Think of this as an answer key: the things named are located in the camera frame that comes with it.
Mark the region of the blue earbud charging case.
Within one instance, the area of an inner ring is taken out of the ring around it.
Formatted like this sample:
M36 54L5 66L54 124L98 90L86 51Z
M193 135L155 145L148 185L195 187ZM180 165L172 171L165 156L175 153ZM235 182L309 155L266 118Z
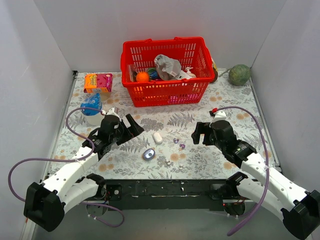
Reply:
M156 155L155 150L152 148L149 148L143 152L142 157L144 160L150 161L155 157L155 155Z

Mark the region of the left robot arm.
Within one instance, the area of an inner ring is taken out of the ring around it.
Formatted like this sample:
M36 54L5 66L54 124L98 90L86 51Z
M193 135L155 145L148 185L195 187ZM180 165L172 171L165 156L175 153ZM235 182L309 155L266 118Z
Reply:
M45 229L55 230L65 213L88 198L101 200L106 196L105 179L91 174L80 178L107 154L112 145L121 145L144 132L130 114L127 127L116 114L106 114L100 127L90 132L70 163L42 183L32 183L26 191L23 214Z

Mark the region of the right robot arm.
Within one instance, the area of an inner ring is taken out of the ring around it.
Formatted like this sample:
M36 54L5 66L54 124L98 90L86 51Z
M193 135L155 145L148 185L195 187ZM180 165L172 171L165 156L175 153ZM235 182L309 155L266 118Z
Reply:
M260 203L277 216L285 228L297 239L307 239L320 225L320 193L308 191L286 178L249 143L237 139L230 123L218 120L213 123L198 122L191 137L195 145L204 135L203 144L217 147L222 155L242 171L254 177L237 177L226 186L232 199L240 196Z

